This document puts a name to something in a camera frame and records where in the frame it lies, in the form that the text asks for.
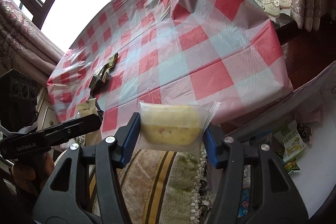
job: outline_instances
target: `metal bolt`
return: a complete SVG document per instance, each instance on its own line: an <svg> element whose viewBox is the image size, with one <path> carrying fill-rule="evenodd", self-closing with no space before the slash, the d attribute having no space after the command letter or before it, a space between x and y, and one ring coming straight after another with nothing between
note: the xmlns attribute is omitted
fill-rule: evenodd
<svg viewBox="0 0 336 224"><path fill-rule="evenodd" d="M270 150L270 147L269 147L268 144L264 143L264 144L261 145L261 149L264 150L264 151L268 151L268 150Z"/></svg>
<svg viewBox="0 0 336 224"><path fill-rule="evenodd" d="M70 145L70 149L71 150L76 150L79 148L79 144L78 143L73 143L72 145Z"/></svg>
<svg viewBox="0 0 336 224"><path fill-rule="evenodd" d="M115 137L109 136L109 137L106 137L105 142L107 142L107 143L114 143L115 140L116 140Z"/></svg>
<svg viewBox="0 0 336 224"><path fill-rule="evenodd" d="M230 136L227 136L227 137L224 138L224 141L226 143L233 143L235 141L235 139L230 137Z"/></svg>

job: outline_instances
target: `red and white tablecloth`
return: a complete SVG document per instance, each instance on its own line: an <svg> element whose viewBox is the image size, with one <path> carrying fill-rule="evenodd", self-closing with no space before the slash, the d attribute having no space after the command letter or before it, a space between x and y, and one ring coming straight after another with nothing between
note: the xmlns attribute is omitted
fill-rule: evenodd
<svg viewBox="0 0 336 224"><path fill-rule="evenodd" d="M94 71L116 52L112 79L97 95L103 137L128 122L137 100L219 101L220 123L293 90L272 22L253 0L112 0L48 80L60 121L74 117Z"/></svg>

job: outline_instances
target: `wooden floor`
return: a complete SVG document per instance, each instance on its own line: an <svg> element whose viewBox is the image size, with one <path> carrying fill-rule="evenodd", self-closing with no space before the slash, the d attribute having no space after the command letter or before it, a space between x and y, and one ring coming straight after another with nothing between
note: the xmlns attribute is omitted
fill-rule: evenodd
<svg viewBox="0 0 336 224"><path fill-rule="evenodd" d="M336 23L322 17L318 32L292 22L277 30L288 76L297 89L336 60Z"/></svg>

